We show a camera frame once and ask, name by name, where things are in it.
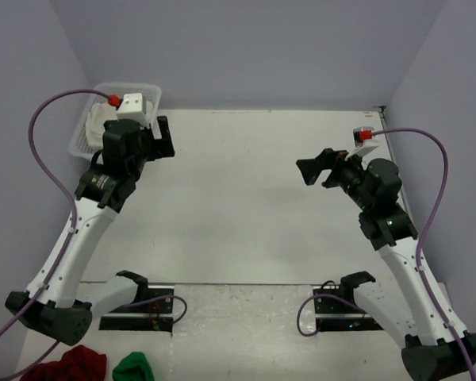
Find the white t shirt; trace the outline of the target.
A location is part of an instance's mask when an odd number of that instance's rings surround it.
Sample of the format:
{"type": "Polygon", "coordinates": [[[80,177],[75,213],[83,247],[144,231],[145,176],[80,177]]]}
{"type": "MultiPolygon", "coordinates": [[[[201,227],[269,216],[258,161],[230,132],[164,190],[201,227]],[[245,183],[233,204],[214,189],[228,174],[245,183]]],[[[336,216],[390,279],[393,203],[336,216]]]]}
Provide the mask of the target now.
{"type": "MultiPolygon", "coordinates": [[[[153,111],[154,105],[148,101],[148,125],[153,120],[153,111]]],[[[92,149],[103,147],[104,123],[117,120],[116,112],[117,109],[108,103],[95,103],[90,108],[84,126],[87,143],[92,149]]]]}

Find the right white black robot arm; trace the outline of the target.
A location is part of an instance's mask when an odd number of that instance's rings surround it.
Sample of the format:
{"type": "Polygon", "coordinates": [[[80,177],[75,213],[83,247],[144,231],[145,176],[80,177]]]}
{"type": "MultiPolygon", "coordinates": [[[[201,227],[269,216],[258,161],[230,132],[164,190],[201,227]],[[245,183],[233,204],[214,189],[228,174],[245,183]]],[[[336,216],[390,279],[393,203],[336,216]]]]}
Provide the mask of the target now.
{"type": "Polygon", "coordinates": [[[456,315],[418,248],[416,228],[397,201],[402,185],[397,165],[379,158],[364,166],[361,156],[331,148],[296,165],[308,186],[328,171],[323,187],[341,188],[360,208],[360,229],[392,271],[408,305],[403,309],[361,271],[340,280],[334,297],[340,306],[369,314],[390,335],[412,379],[441,380],[463,372],[474,377],[476,333],[456,315]]]}

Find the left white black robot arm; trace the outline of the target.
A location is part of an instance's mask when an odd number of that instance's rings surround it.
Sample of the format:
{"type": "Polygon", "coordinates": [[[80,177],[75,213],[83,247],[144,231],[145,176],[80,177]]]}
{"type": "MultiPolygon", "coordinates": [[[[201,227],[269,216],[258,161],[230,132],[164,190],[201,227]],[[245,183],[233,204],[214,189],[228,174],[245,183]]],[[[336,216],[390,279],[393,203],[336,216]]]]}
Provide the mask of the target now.
{"type": "Polygon", "coordinates": [[[71,214],[48,259],[24,291],[12,291],[6,309],[27,328],[75,345],[95,318],[127,307],[143,310],[147,278],[119,271],[84,299],[76,293],[104,232],[121,212],[147,162],[175,154],[167,117],[158,116],[161,137],[130,119],[107,121],[103,148],[96,152],[70,199],[71,214]]]}

